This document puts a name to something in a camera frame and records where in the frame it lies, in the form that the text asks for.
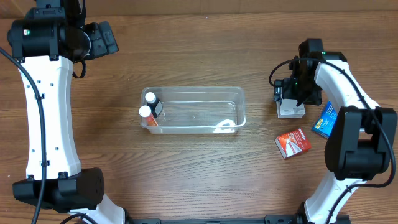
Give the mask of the white medicine box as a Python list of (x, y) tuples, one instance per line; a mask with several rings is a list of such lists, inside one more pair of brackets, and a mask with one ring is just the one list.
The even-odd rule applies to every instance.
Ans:
[(304, 104), (297, 106), (297, 100), (283, 99), (282, 102), (276, 102), (276, 107), (279, 119), (302, 118), (305, 115)]

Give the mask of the blue medicine box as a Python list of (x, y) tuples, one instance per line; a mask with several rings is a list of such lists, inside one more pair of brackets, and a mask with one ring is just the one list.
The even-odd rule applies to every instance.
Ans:
[(337, 113), (331, 101), (329, 101), (325, 105), (319, 119), (313, 125), (312, 131), (328, 139), (335, 125), (336, 118)]

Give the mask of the orange Redoxon tube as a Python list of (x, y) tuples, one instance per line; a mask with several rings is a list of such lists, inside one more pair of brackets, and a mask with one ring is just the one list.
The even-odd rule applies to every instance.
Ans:
[(152, 110), (149, 106), (141, 106), (139, 108), (139, 115), (145, 119), (146, 124), (148, 126), (157, 126), (158, 123), (154, 117), (154, 115), (152, 114)]

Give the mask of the dark bottle white cap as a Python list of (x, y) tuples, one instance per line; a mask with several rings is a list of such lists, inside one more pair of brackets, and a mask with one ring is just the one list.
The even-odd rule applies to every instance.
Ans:
[(160, 116), (163, 110), (163, 105), (160, 99), (153, 92), (147, 92), (145, 94), (145, 100), (146, 105), (151, 108), (153, 116), (155, 118)]

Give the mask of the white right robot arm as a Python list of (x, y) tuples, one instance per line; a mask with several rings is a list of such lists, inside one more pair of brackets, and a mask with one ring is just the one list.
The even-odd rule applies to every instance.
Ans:
[(397, 113), (372, 100), (352, 75), (341, 52), (323, 48), (321, 39), (307, 39), (299, 54), (286, 61), (291, 76), (270, 79), (280, 118), (296, 115), (301, 105), (320, 105), (326, 94), (336, 121), (325, 145), (327, 173), (313, 195), (293, 215), (268, 215), (266, 223), (349, 223), (340, 210), (361, 187), (373, 188), (377, 174), (389, 172), (381, 183), (394, 180), (393, 143)]

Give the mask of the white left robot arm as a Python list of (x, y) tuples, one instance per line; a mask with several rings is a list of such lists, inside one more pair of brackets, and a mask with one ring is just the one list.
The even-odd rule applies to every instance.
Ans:
[(7, 34), (6, 57), (19, 69), (29, 126), (26, 177), (14, 198), (87, 223), (130, 223), (128, 212), (104, 192), (101, 169), (84, 169), (73, 137), (74, 64), (113, 54), (118, 45), (108, 22), (87, 24), (78, 0), (37, 0)]

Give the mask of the clear plastic container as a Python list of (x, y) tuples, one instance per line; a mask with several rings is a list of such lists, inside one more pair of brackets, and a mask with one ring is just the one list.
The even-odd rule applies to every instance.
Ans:
[(231, 134), (246, 123), (244, 90), (237, 86), (147, 87), (162, 103), (156, 126), (141, 119), (151, 134)]

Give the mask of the red medicine box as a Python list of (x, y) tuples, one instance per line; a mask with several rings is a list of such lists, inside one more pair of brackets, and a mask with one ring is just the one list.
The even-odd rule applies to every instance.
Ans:
[(301, 128), (277, 136), (275, 143), (283, 159), (306, 153), (312, 148), (307, 135)]

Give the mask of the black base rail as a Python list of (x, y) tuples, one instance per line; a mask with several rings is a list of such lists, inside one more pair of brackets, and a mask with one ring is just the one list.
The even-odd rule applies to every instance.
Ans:
[(304, 224), (301, 215), (266, 215), (264, 218), (222, 218), (222, 219), (187, 219), (161, 220), (159, 218), (133, 219), (128, 216), (128, 224)]

